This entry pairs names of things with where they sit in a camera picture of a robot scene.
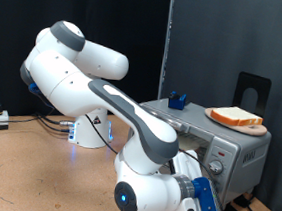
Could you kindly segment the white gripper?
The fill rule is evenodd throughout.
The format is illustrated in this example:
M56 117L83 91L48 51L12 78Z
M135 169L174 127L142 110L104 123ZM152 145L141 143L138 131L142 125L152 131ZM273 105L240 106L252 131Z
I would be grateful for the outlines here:
M181 192L173 211L217 211L210 181L202 175L197 153L187 150L173 158L173 168Z

